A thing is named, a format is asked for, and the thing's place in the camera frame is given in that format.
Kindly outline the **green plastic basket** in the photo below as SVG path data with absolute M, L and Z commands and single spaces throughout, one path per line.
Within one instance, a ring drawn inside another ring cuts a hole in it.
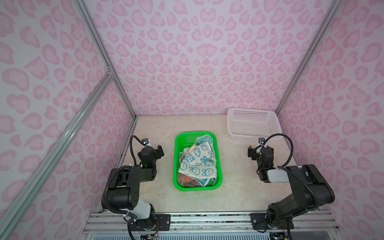
M 182 192 L 210 191 L 223 182 L 217 138 L 210 132 L 181 133 L 175 140 L 174 186 Z

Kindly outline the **blue bunny towel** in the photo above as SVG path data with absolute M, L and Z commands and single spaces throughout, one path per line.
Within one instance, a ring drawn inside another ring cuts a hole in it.
M 179 153 L 178 173 L 196 179 L 200 187 L 212 187 L 217 180 L 217 160 L 213 138 L 204 135 Z

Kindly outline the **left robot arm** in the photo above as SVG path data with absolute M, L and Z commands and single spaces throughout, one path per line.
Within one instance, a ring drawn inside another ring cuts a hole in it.
M 151 204 L 140 199 L 140 184 L 151 182 L 157 175 L 157 160 L 164 156 L 162 146 L 144 147 L 138 157 L 140 166 L 122 166 L 112 169 L 103 195 L 102 207 L 129 217 L 128 226 L 151 231 L 157 227 L 156 212 Z

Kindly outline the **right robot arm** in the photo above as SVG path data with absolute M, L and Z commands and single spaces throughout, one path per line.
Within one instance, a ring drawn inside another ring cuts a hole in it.
M 272 203 L 262 220 L 253 219 L 254 230 L 293 229 L 292 219 L 335 201 L 335 193 L 318 168 L 313 165 L 274 167 L 274 149 L 259 145 L 248 147 L 248 157 L 257 162 L 257 174 L 264 183 L 288 183 L 292 193 Z

